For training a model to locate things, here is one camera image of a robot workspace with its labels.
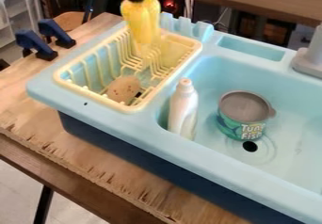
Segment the drain hole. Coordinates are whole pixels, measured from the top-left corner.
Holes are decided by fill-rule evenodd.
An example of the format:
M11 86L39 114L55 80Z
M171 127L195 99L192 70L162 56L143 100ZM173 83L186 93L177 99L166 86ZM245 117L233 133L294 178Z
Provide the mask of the drain hole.
M138 98L141 95L142 95L142 93L141 92L138 92L137 95L136 95L136 98Z
M252 141L246 141L243 143L243 148L245 151L248 151L248 152L256 152L258 147L257 145L252 142Z

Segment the faucet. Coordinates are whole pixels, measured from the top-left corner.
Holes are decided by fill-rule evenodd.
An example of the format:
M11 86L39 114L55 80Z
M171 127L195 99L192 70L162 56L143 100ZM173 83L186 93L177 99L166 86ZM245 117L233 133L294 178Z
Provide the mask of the faucet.
M292 66L298 72L322 78L322 23L316 27L309 47L298 49Z

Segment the light blue sink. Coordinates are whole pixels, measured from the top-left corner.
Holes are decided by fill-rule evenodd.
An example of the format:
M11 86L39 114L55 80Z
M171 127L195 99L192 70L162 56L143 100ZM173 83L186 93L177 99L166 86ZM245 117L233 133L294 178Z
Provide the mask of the light blue sink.
M187 19L162 15L168 30L202 41L201 53L140 112L122 114L58 86L53 72L120 29L78 47L38 74L27 85L33 98L105 133L153 153L305 223L322 223L322 81L293 71L296 52L215 32ZM193 80L200 94L195 141L167 131L169 96L179 78ZM267 98L277 116L266 135L248 152L242 142L216 127L223 93L244 89Z

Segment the dish soap bottle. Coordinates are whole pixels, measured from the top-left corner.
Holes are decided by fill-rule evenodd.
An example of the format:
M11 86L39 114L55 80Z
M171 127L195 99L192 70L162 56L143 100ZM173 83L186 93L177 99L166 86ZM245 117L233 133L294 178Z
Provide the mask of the dish soap bottle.
M198 93L188 78L182 78L171 96L168 130L193 140L197 124Z

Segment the yellow dish rack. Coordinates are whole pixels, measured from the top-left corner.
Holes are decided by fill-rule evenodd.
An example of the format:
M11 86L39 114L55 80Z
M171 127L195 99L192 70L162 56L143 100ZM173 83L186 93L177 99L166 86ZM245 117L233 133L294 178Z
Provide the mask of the yellow dish rack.
M160 89L201 50L201 43L162 29L161 41L143 58L136 53L130 31L123 27L54 73L62 87L88 96L124 113L141 110ZM135 75L141 84L130 104L117 103L105 94L109 83Z

